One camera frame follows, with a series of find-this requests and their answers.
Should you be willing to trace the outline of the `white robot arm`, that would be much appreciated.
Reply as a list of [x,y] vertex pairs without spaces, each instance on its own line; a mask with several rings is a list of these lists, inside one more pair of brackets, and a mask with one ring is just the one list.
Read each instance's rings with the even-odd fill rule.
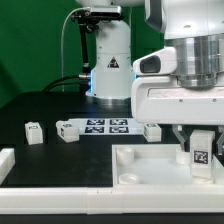
[[[86,31],[97,32],[87,95],[131,100],[140,123],[224,126],[224,0],[76,0]],[[124,7],[142,5],[164,47],[129,59]]]

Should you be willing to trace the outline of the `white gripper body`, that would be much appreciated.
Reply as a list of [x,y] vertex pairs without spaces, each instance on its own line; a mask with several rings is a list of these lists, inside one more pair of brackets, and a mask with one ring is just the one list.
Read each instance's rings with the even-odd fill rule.
[[[140,62],[158,56],[158,73],[142,73]],[[224,72],[217,84],[208,88],[186,88],[177,84],[172,72],[177,68],[174,47],[165,47],[134,61],[138,78],[131,89],[131,111],[139,123],[177,125],[224,125]]]

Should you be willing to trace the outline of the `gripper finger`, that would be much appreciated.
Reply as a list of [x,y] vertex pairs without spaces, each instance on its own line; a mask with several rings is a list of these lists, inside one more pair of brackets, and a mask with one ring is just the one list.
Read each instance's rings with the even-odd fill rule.
[[224,153],[224,125],[218,126],[217,155]]
[[172,126],[172,131],[176,136],[176,138],[178,139],[178,141],[180,142],[181,150],[185,151],[185,142],[187,140],[187,135],[184,132],[183,126],[174,124]]

